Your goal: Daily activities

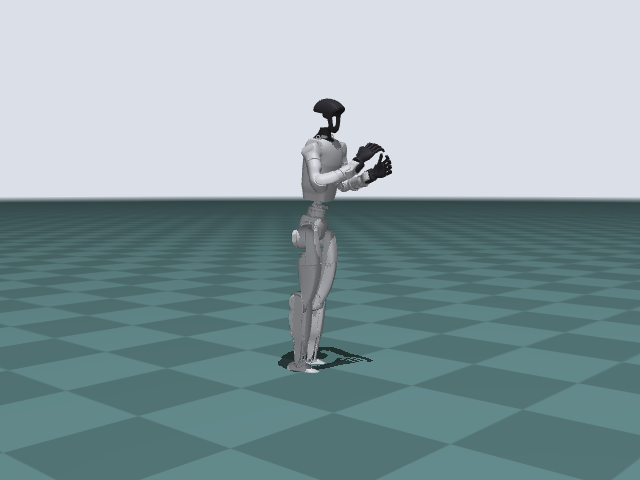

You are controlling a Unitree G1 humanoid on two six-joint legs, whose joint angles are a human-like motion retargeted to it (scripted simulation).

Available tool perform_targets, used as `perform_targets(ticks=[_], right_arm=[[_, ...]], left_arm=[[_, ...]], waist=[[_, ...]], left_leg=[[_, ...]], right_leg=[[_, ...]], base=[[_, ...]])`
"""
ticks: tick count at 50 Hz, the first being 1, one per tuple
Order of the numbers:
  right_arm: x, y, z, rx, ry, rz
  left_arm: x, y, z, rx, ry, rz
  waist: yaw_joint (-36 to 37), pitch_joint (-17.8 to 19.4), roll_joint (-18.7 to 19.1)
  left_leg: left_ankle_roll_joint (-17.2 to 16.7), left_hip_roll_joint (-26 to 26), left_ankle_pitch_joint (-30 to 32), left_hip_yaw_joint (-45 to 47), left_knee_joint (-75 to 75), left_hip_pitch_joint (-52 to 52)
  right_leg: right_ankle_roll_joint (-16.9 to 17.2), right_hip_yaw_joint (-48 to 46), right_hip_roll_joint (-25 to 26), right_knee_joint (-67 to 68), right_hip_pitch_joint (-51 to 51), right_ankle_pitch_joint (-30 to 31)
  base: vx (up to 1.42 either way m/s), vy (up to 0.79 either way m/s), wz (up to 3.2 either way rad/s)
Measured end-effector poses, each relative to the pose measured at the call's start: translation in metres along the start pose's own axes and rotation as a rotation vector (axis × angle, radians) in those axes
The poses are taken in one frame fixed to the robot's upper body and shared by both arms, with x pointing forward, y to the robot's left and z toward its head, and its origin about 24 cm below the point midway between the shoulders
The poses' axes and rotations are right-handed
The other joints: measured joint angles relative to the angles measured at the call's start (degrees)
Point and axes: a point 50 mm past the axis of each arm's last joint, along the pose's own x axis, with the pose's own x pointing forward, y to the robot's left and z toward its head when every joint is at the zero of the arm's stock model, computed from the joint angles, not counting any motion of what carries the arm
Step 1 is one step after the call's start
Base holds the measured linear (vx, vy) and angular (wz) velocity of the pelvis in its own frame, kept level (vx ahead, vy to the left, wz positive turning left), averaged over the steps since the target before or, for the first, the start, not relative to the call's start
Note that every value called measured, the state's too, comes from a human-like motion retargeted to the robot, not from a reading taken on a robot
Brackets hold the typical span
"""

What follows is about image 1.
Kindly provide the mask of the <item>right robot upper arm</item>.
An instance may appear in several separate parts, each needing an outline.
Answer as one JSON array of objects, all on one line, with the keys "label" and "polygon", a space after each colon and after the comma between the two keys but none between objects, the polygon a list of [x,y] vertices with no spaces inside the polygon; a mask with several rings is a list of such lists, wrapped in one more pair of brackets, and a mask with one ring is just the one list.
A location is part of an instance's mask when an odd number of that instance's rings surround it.
[{"label": "right robot upper arm", "polygon": [[315,182],[315,177],[320,174],[322,170],[320,157],[322,156],[322,150],[317,142],[308,144],[301,149],[303,158],[305,159],[309,180],[312,188],[317,193],[324,193],[328,189],[327,185],[319,185]]}]

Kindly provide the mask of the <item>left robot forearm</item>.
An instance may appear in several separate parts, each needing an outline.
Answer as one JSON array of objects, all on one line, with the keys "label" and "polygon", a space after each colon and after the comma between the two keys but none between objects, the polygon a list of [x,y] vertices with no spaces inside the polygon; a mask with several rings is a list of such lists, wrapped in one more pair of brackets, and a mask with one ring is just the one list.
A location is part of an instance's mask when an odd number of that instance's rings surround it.
[{"label": "left robot forearm", "polygon": [[368,171],[366,171],[361,175],[348,179],[347,181],[348,188],[352,191],[357,191],[362,187],[367,187],[368,184],[365,182],[368,181],[369,179],[370,177],[369,177]]}]

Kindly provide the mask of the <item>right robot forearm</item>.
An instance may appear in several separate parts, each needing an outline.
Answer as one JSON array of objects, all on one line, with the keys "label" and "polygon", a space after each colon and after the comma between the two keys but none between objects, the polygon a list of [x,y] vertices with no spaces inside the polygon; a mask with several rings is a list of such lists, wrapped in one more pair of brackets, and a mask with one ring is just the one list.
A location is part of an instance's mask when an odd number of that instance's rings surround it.
[{"label": "right robot forearm", "polygon": [[315,182],[319,185],[327,185],[335,187],[339,185],[339,183],[344,182],[348,179],[354,177],[359,173],[356,173],[355,169],[358,166],[359,162],[350,161],[347,165],[328,173],[319,174],[315,177]]}]

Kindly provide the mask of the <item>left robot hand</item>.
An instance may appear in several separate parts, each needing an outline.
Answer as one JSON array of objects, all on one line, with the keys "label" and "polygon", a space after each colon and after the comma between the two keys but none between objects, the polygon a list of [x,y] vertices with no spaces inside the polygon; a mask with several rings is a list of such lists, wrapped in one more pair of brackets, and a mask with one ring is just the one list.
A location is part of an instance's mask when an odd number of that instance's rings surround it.
[{"label": "left robot hand", "polygon": [[[391,164],[391,160],[389,160],[389,156],[385,155],[386,159],[382,161],[383,158],[383,154],[380,154],[378,163],[374,166],[374,168],[370,168],[368,169],[368,174],[370,179],[368,181],[366,181],[365,183],[369,184],[375,180],[377,180],[377,178],[383,178],[389,174],[392,173],[392,171],[390,170],[392,168]],[[388,163],[387,163],[388,162]],[[388,171],[388,172],[387,172]],[[366,171],[365,171],[366,172]],[[363,172],[364,173],[364,172]]]}]

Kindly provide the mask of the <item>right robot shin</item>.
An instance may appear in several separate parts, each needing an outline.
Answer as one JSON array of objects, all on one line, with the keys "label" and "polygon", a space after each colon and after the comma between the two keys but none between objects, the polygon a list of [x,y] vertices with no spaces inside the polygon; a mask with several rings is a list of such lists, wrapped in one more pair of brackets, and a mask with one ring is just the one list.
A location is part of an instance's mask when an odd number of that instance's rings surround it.
[{"label": "right robot shin", "polygon": [[[290,336],[294,345],[294,364],[302,367],[305,364],[308,341],[312,323],[312,302],[308,302],[307,310],[303,305],[300,295],[292,295],[289,298],[289,326]],[[302,362],[304,356],[304,362]],[[301,363],[299,363],[301,362]],[[296,365],[296,363],[298,365]]]}]

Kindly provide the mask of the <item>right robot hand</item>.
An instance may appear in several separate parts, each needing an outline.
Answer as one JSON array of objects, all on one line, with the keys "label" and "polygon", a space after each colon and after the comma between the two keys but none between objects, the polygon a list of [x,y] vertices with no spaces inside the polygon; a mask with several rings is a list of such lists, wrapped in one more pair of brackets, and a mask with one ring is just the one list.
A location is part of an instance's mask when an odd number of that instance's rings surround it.
[{"label": "right robot hand", "polygon": [[361,169],[365,166],[364,165],[365,161],[371,159],[374,156],[374,154],[376,154],[379,151],[385,152],[381,146],[375,143],[368,143],[365,147],[361,146],[358,150],[358,153],[356,154],[356,157],[352,159],[354,161],[359,162],[358,166],[355,169],[356,173],[359,173]]}]

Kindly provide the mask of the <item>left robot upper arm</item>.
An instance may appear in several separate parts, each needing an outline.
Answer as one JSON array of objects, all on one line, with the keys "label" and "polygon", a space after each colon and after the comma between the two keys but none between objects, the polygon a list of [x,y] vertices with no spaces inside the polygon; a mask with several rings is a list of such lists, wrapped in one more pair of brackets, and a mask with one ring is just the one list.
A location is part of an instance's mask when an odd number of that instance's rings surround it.
[{"label": "left robot upper arm", "polygon": [[[343,158],[342,158],[342,166],[341,166],[341,167],[343,167],[343,166],[345,166],[345,165],[347,165],[347,164],[348,164],[348,162],[347,162],[347,146],[346,146],[346,144],[345,144],[344,142],[340,142],[340,143],[342,144],[342,149],[343,149]],[[341,192],[346,192],[346,191],[350,190],[350,189],[348,188],[347,181],[348,181],[348,180],[346,180],[346,181],[344,181],[344,182],[341,182],[341,183],[339,183],[339,185],[337,186],[337,188],[338,188]]]}]

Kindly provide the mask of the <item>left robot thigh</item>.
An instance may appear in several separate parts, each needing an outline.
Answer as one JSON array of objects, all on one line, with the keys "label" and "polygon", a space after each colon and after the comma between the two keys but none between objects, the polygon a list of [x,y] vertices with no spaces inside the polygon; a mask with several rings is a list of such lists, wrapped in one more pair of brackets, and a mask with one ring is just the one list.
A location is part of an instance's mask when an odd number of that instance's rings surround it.
[{"label": "left robot thigh", "polygon": [[318,289],[312,301],[312,310],[318,309],[324,303],[334,282],[338,262],[335,233],[327,229],[325,236],[320,240],[320,246],[323,248],[322,268]]}]

